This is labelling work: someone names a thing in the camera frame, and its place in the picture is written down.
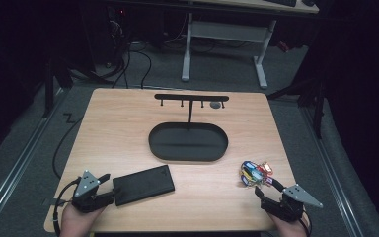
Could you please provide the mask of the key bunch with colourful tags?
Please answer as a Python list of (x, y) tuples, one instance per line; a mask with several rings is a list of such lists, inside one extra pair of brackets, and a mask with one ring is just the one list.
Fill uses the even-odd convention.
[(257, 164), (252, 161), (244, 161), (240, 168), (240, 178), (246, 187), (270, 185), (267, 180), (273, 175), (273, 170), (268, 162)]

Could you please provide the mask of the person's left hand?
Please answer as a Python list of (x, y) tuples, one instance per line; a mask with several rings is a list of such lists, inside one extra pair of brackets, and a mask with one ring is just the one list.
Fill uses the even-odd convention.
[(100, 208), (93, 212), (82, 213), (72, 204), (68, 204), (62, 212), (60, 237), (86, 237), (104, 210)]

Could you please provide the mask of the metal floor rail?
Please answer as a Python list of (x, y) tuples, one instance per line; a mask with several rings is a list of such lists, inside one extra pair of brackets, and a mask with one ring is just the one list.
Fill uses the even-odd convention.
[(54, 111), (68, 95), (68, 89), (57, 89), (54, 106), (44, 111), (44, 92), (36, 95), (31, 108), (14, 123), (0, 146), (0, 213), (30, 164)]
[(329, 153), (324, 146), (323, 140), (318, 137), (314, 129), (312, 113), (308, 109), (304, 108), (300, 108), (299, 111), (302, 115), (302, 118), (305, 120), (308, 130), (311, 133), (314, 143), (318, 149), (324, 174), (327, 177), (328, 184), (331, 188), (335, 202), (340, 211), (342, 220), (349, 233), (349, 236), (363, 237), (362, 229), (356, 219), (351, 203), (342, 188), (341, 181), (336, 173), (335, 167), (331, 162)]

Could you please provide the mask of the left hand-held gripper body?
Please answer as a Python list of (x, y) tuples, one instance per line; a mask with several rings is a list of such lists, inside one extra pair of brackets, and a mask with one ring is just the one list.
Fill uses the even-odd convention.
[(74, 191), (72, 205), (80, 212), (93, 212), (102, 208), (104, 200), (97, 195), (99, 185), (100, 181), (88, 170), (85, 170)]

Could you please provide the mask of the black metal stand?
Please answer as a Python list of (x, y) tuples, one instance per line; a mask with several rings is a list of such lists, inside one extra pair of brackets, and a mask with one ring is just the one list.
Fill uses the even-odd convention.
[(275, 100), (284, 95), (298, 94), (297, 105), (299, 107), (314, 107), (314, 115), (312, 117), (312, 128), (315, 135), (321, 139), (321, 122), (324, 115), (324, 90), (325, 83), (322, 79), (310, 78), (301, 82), (292, 83), (281, 90), (278, 90), (266, 97), (269, 100)]
[(103, 77), (97, 75), (95, 72), (86, 69), (85, 67), (74, 63), (67, 58), (61, 57), (59, 55), (54, 55), (48, 59), (45, 65), (45, 78), (44, 78), (44, 88), (45, 88), (45, 100), (44, 100), (44, 114), (45, 118), (50, 116), (50, 113), (55, 107), (54, 103), (54, 81), (57, 81), (61, 89), (70, 90), (73, 86), (73, 79), (71, 76), (71, 70), (74, 69), (86, 76), (88, 79), (96, 81), (102, 84), (110, 84), (110, 81), (104, 79)]

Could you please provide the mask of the person's right hand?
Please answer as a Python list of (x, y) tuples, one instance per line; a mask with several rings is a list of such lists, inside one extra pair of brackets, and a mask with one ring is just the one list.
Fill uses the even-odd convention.
[(280, 237), (307, 237), (306, 229), (300, 221), (286, 222), (272, 214), (268, 216), (276, 226)]

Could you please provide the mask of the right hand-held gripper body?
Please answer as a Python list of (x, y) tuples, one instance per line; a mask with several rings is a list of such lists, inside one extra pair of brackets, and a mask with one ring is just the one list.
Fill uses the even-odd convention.
[(285, 188), (281, 193), (280, 201), (273, 200), (266, 196), (261, 200), (261, 208), (263, 210), (286, 222), (300, 220), (304, 212), (305, 204), (318, 208), (323, 207), (320, 201), (298, 184)]

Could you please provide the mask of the black leather wallet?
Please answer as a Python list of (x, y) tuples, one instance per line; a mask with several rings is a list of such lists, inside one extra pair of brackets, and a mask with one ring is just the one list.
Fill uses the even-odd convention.
[(175, 185), (168, 165), (113, 179), (115, 205), (121, 206), (173, 192)]

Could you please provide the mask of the white-framed desk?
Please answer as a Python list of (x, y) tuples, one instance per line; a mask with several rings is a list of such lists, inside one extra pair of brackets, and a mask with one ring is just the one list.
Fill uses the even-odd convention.
[[(189, 6), (213, 4), (224, 7), (242, 7), (247, 10), (265, 10), (268, 13), (318, 14), (320, 9), (315, 0), (189, 0)], [(186, 50), (184, 54), (182, 80), (190, 79), (191, 40), (193, 38), (211, 40), (231, 40), (258, 43), (259, 54), (253, 57), (259, 85), (267, 88), (263, 68), (265, 53), (271, 40), (277, 19), (271, 18), (265, 26), (219, 23), (218, 21), (195, 20), (192, 13), (188, 14)]]

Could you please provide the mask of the black key rack with tray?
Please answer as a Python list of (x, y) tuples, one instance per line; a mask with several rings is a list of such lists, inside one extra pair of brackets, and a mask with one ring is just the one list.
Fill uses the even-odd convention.
[(217, 104), (224, 109), (228, 96), (155, 94), (154, 98), (164, 104), (165, 100), (189, 103), (186, 122), (162, 122), (149, 133), (148, 143), (151, 152), (165, 161), (214, 162), (220, 159), (228, 148), (226, 132), (213, 123), (193, 122), (194, 102)]

